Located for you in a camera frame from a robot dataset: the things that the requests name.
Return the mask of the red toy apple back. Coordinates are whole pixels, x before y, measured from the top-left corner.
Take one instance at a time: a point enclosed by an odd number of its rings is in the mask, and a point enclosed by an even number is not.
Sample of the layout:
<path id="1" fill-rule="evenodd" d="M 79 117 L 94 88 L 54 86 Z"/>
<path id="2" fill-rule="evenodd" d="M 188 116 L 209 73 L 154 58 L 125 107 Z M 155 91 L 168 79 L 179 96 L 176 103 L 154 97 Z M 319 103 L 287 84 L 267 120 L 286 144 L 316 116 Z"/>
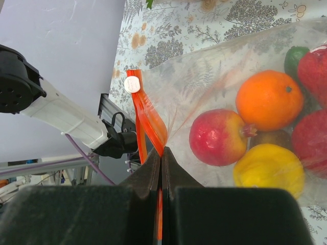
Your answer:
<path id="1" fill-rule="evenodd" d="M 319 105 L 326 108 L 326 44 L 309 51 L 300 59 L 297 75 Z"/>

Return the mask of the red toy strawberry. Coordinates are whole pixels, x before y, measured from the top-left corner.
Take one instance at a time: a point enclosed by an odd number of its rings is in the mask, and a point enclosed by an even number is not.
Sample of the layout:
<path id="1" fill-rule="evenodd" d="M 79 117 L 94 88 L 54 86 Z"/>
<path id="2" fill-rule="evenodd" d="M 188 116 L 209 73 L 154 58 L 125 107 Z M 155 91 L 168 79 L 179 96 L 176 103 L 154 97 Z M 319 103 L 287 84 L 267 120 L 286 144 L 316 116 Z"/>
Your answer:
<path id="1" fill-rule="evenodd" d="M 152 9 L 154 0 L 146 0 L 146 7 L 147 9 Z"/>

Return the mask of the yellow toy peach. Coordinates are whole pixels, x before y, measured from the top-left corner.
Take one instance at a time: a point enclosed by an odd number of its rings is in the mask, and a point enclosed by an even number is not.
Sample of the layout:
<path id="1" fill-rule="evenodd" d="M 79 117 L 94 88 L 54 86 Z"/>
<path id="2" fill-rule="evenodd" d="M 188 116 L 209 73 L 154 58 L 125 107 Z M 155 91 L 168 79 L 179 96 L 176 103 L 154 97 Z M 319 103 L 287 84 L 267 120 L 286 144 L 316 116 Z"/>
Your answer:
<path id="1" fill-rule="evenodd" d="M 299 198 L 305 186 L 301 161 L 290 150 L 274 144 L 251 148 L 233 168 L 236 187 L 279 188 Z"/>

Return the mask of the clear zip top bag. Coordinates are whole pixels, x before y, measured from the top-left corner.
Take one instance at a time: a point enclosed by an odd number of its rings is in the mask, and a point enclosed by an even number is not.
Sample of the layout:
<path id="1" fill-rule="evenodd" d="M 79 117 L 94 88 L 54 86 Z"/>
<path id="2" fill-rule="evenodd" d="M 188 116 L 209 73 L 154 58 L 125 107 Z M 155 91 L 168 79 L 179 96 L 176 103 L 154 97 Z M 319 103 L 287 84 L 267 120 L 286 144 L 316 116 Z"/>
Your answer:
<path id="1" fill-rule="evenodd" d="M 142 164 L 148 157 L 146 139 L 160 157 L 162 220 L 161 157 L 165 148 L 170 148 L 177 163 L 204 187 L 252 188 L 235 186 L 233 168 L 237 162 L 211 166 L 197 159 L 189 144 L 193 121 L 214 109 L 238 114 L 236 96 L 248 78 L 265 70 L 285 73 L 285 56 L 293 46 L 305 46 L 311 51 L 325 44 L 326 19 L 319 18 L 225 41 L 172 58 L 151 70 L 127 71 L 124 88 L 132 96 Z M 301 213 L 305 206 L 326 208 L 326 178 L 304 171 L 303 193 L 297 199 L 291 194 Z"/>

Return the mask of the brown yellow toy fruit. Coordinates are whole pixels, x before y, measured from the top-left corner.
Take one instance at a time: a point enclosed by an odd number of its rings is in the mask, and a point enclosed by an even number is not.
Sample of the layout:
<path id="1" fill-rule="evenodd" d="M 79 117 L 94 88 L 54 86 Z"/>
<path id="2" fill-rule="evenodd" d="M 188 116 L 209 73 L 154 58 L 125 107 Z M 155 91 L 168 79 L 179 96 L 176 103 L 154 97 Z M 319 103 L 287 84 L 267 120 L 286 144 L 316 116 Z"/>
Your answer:
<path id="1" fill-rule="evenodd" d="M 274 144 L 293 151 L 291 144 L 291 136 L 284 130 L 276 130 L 270 132 L 257 131 L 256 136 L 250 139 L 249 148 L 253 148 L 259 144 Z"/>

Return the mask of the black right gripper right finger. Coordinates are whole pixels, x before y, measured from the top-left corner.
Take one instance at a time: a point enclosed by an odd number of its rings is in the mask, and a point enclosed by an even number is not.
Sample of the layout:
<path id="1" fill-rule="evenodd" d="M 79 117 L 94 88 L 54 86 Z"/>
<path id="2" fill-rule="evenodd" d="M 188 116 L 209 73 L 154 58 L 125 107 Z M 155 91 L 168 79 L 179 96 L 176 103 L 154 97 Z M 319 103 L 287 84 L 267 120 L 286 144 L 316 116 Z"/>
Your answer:
<path id="1" fill-rule="evenodd" d="M 297 201 L 276 188 L 204 187 L 161 157 L 163 244 L 312 244 Z"/>

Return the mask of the orange toy orange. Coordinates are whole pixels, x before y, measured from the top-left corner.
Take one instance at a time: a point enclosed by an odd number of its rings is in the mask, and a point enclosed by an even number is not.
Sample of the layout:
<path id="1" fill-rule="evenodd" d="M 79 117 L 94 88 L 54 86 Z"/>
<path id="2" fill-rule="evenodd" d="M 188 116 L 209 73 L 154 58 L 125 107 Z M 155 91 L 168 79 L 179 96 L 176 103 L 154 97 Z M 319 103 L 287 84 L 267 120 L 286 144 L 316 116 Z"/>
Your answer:
<path id="1" fill-rule="evenodd" d="M 292 123 L 303 109 L 304 95 L 286 73 L 265 70 L 248 78 L 238 90 L 236 109 L 259 131 L 275 131 Z"/>

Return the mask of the red toy pomegranate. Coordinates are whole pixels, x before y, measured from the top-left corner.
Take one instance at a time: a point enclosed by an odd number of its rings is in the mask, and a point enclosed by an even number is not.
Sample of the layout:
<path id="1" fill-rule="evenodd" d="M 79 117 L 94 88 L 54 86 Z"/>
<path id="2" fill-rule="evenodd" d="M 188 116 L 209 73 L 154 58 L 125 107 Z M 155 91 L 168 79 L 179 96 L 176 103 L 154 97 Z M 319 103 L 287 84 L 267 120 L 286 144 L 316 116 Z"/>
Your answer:
<path id="1" fill-rule="evenodd" d="M 326 178 L 326 109 L 312 112 L 295 126 L 292 135 L 295 154 L 305 169 Z"/>

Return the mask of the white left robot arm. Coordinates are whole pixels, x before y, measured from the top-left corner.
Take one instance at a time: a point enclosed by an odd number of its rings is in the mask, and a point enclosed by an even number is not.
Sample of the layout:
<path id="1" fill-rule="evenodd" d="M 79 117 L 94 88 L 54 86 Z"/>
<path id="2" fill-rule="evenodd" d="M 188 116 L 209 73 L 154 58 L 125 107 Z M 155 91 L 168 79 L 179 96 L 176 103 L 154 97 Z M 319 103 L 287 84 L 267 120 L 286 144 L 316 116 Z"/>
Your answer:
<path id="1" fill-rule="evenodd" d="M 38 119 L 80 140 L 95 154 L 119 159 L 138 150 L 136 133 L 117 132 L 116 114 L 101 120 L 69 100 L 18 51 L 1 45 L 1 112 Z"/>

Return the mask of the red yellow toy mango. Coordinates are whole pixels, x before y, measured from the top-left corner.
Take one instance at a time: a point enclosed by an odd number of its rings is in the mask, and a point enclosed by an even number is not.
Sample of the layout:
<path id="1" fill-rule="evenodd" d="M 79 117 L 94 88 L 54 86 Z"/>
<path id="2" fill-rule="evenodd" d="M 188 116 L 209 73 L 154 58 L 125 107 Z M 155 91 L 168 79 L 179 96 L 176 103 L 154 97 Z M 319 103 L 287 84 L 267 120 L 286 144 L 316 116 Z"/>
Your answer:
<path id="1" fill-rule="evenodd" d="M 211 166 L 227 166 L 246 153 L 248 138 L 257 135 L 255 125 L 246 124 L 234 111 L 214 109 L 200 114 L 189 133 L 193 154 Z"/>

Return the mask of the green toy cucumber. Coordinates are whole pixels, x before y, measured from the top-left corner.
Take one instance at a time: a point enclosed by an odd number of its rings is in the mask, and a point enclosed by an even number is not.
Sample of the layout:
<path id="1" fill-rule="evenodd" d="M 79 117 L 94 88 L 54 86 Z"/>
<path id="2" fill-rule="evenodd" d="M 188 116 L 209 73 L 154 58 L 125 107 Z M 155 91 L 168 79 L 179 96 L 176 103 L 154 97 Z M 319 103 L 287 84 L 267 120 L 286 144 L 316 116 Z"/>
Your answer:
<path id="1" fill-rule="evenodd" d="M 284 60 L 284 71 L 289 75 L 300 87 L 301 92 L 304 97 L 303 109 L 295 119 L 293 126 L 297 125 L 300 120 L 306 115 L 312 113 L 318 106 L 315 98 L 309 93 L 309 91 L 304 87 L 300 79 L 298 78 L 297 70 L 300 60 L 307 54 L 310 50 L 305 46 L 293 46 L 291 47 L 285 56 Z"/>

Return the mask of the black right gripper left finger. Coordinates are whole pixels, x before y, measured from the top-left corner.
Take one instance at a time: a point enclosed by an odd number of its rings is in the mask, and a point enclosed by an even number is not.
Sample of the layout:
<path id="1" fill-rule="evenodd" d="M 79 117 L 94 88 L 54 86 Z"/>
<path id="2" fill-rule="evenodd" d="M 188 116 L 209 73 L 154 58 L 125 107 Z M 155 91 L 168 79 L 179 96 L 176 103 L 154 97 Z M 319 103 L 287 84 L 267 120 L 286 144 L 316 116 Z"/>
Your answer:
<path id="1" fill-rule="evenodd" d="M 156 244 L 160 157 L 117 186 L 34 186 L 1 217 L 1 244 Z"/>

